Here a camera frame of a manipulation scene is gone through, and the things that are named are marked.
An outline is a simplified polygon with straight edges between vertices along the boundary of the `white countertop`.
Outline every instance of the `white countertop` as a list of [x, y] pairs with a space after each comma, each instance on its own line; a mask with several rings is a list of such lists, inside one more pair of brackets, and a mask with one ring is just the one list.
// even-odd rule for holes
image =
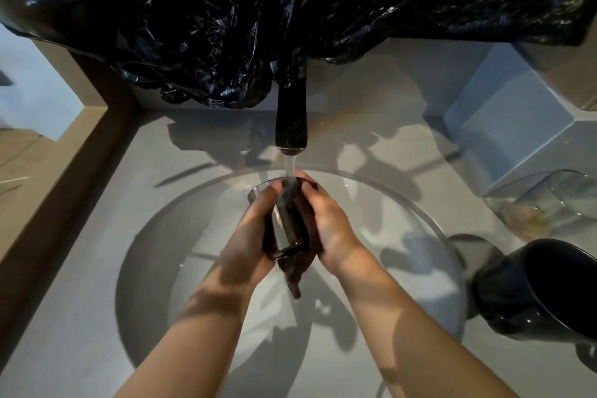
[[[118, 274], [135, 236], [164, 206], [214, 178], [282, 166], [272, 111], [147, 113], [106, 190], [0, 375], [0, 396], [107, 397], [133, 371], [115, 314]], [[420, 117], [309, 114], [306, 169], [340, 169], [403, 194], [449, 237], [523, 245], [454, 167], [457, 148]], [[370, 205], [372, 217], [381, 211]], [[573, 345], [520, 342], [477, 316], [464, 345], [524, 397], [594, 396], [597, 374]]]

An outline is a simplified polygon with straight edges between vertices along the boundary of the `black faucet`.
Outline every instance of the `black faucet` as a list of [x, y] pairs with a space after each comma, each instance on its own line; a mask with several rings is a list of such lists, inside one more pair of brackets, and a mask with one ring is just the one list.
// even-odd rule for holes
[[276, 147], [296, 156], [307, 147], [307, 73], [306, 61], [299, 76], [289, 85], [280, 85], [276, 115]]

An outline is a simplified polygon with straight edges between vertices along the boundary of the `forearm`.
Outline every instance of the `forearm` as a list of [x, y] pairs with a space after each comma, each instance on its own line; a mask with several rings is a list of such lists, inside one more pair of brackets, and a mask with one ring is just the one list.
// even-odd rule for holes
[[392, 396], [515, 396], [429, 317], [366, 249], [351, 256], [339, 280]]
[[251, 292], [248, 286], [221, 285], [212, 271], [116, 398], [214, 397], [232, 361]]

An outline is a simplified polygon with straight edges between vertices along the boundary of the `hand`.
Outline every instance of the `hand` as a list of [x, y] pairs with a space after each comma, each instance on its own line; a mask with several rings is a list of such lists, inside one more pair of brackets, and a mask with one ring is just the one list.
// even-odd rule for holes
[[226, 247], [214, 264], [213, 272], [219, 271], [218, 285], [244, 288], [250, 291], [272, 270], [275, 262], [266, 257], [263, 251], [265, 234], [265, 215], [282, 190], [282, 181], [274, 181], [259, 193], [241, 218], [230, 236]]
[[297, 176], [310, 182], [303, 183], [302, 189], [315, 212], [317, 231], [323, 245], [319, 260], [330, 273], [338, 276], [342, 263], [364, 247], [354, 234], [346, 213], [325, 189], [301, 170], [297, 171]]

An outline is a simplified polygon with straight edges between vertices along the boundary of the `oval sink basin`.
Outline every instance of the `oval sink basin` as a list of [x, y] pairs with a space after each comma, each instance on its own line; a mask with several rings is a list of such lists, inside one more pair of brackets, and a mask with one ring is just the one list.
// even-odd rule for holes
[[[466, 293], [461, 269], [437, 226], [379, 185], [308, 173], [338, 201], [355, 233], [392, 276], [460, 337]], [[248, 192], [280, 174], [256, 172], [200, 185], [165, 206], [137, 235], [116, 290], [121, 338], [135, 365], [209, 271], [248, 206]], [[302, 297], [295, 301], [277, 266], [258, 285], [223, 396], [381, 396], [381, 376], [337, 279], [316, 259], [300, 288]]]

